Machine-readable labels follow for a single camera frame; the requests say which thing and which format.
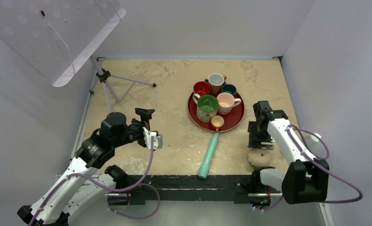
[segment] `plate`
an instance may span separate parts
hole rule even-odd
[[[244,101],[242,97],[239,95],[239,93],[236,94],[235,98],[240,98],[242,100],[241,104],[238,106],[234,107],[229,114],[220,115],[224,118],[225,123],[224,125],[219,128],[219,132],[225,132],[228,130],[233,129],[239,123],[242,121],[243,116],[244,116]],[[201,128],[205,130],[209,130],[212,132],[215,132],[215,129],[211,126],[211,122],[202,122],[198,119],[197,117],[197,104],[193,100],[193,93],[189,97],[189,101],[187,103],[187,110],[189,111],[189,115],[192,118],[192,120]]]

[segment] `tripod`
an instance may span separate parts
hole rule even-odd
[[[91,93],[93,93],[94,92],[94,89],[95,89],[95,87],[97,85],[97,82],[98,81],[101,82],[101,85],[103,86],[103,90],[104,90],[105,99],[107,101],[108,110],[110,111],[110,113],[113,112],[114,106],[116,104],[120,103],[124,99],[124,97],[128,94],[129,90],[133,87],[133,85],[135,85],[136,82],[137,83],[141,83],[141,84],[146,84],[146,85],[149,85],[149,86],[152,86],[152,87],[156,87],[157,86],[155,83],[149,83],[149,82],[138,80],[138,79],[133,79],[133,78],[128,78],[128,77],[121,76],[121,75],[111,74],[109,71],[106,71],[103,68],[101,68],[101,66],[98,64],[97,60],[93,57],[93,55],[91,55],[89,59],[93,62],[93,65],[94,65],[94,67],[97,70],[96,77],[94,78],[93,83],[92,83],[92,86],[90,87],[90,90],[89,91]],[[118,79],[124,79],[124,80],[128,80],[128,81],[132,81],[133,82],[132,85],[129,87],[129,89],[121,97],[121,99],[119,99],[119,97],[115,93],[115,91],[114,91],[111,83],[107,80],[109,77],[114,77],[114,78],[118,78]],[[107,89],[110,91],[111,96],[113,96],[114,99],[115,99],[115,103],[114,103],[113,106],[111,106],[111,104],[110,104],[110,98],[108,96]]]

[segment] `beige table surface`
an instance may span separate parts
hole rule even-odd
[[[203,161],[212,132],[199,128],[190,118],[187,101],[197,81],[203,81],[212,73],[227,76],[227,82],[235,85],[245,104],[242,122],[233,130],[221,133],[211,164],[211,175],[251,174],[254,167],[247,156],[248,122],[255,121],[252,105],[268,100],[275,110],[284,110],[289,120],[297,124],[289,92],[278,60],[106,60],[103,67],[111,73],[120,74],[157,84],[156,88],[135,84],[114,111],[127,117],[127,124],[135,115],[135,107],[155,109],[150,120],[151,129],[163,135],[164,146],[154,152],[150,175],[196,175]],[[110,78],[118,96],[121,97],[132,84]],[[103,88],[98,83],[90,111],[85,138],[106,118],[108,107]],[[287,165],[275,143],[270,151],[270,166],[286,171]],[[128,174],[143,174],[150,151],[134,142],[115,150],[99,173],[116,164]]]

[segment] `green mug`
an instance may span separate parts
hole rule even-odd
[[[210,122],[217,115],[219,102],[212,95],[200,96],[193,94],[193,100],[197,104],[197,117],[202,122]]]

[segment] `cup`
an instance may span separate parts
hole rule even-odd
[[[200,96],[193,94],[193,100],[197,104],[197,117],[202,122],[210,122],[217,115],[219,103],[212,95]]]
[[[210,94],[210,92],[210,85],[204,81],[199,81],[193,86],[193,93],[200,94],[200,96]]]
[[[218,73],[211,74],[208,79],[205,80],[211,87],[211,95],[216,96],[221,91],[222,86],[226,84],[225,80],[226,75]]]
[[[222,87],[222,92],[223,93],[230,93],[233,96],[235,96],[237,94],[237,89],[236,89],[236,86],[234,86],[234,85],[226,84]]]
[[[218,113],[219,114],[229,114],[232,108],[241,104],[242,100],[235,98],[230,93],[221,93],[218,95],[217,100],[219,102]]]

